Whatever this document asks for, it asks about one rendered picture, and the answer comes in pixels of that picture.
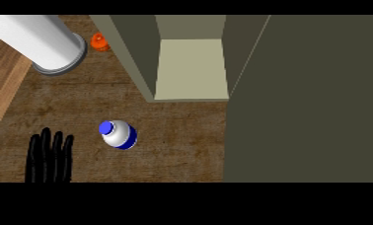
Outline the olive open cabinet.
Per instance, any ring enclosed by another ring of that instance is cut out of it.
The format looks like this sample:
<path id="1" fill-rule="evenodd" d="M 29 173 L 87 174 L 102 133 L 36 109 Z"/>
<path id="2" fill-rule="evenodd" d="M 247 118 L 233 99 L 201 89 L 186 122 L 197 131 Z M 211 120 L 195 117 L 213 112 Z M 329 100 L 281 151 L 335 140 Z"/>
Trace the olive open cabinet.
<path id="1" fill-rule="evenodd" d="M 267 15 L 93 15 L 151 103 L 226 102 L 270 22 Z"/>

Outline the orange bottle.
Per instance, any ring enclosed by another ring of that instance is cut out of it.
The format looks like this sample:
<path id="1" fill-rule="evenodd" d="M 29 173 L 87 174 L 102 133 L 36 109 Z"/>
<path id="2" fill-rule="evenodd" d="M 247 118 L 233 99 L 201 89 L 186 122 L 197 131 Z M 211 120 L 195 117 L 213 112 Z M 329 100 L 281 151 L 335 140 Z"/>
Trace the orange bottle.
<path id="1" fill-rule="evenodd" d="M 102 33 L 96 33 L 90 38 L 90 46 L 98 51 L 108 51 L 110 44 Z"/>

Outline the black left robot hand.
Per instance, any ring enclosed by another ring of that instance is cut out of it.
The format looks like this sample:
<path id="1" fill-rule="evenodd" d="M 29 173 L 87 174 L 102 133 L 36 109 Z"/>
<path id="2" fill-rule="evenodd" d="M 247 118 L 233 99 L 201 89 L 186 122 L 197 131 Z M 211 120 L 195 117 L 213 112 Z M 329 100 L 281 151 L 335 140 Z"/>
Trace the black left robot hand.
<path id="1" fill-rule="evenodd" d="M 74 136 L 62 136 L 46 127 L 30 140 L 26 182 L 70 183 L 73 173 L 73 141 Z"/>

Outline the blue capped water bottle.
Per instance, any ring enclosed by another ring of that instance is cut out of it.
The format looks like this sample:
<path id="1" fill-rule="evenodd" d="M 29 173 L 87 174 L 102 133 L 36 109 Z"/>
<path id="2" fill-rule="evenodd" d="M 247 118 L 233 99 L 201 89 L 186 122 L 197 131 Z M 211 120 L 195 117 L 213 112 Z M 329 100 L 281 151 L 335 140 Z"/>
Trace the blue capped water bottle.
<path id="1" fill-rule="evenodd" d="M 99 133 L 105 143 L 121 150 L 133 148 L 138 142 L 138 130 L 123 120 L 105 120 L 99 124 Z"/>

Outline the white cylinder with grey rim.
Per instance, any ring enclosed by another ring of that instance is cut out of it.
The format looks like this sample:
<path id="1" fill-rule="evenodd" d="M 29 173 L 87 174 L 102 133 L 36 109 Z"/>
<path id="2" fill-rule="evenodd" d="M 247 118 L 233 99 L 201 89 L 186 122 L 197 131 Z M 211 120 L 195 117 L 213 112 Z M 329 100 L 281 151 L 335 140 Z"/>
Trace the white cylinder with grey rim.
<path id="1" fill-rule="evenodd" d="M 87 54 L 85 38 L 70 30 L 58 15 L 0 15 L 0 39 L 48 76 L 70 72 Z"/>

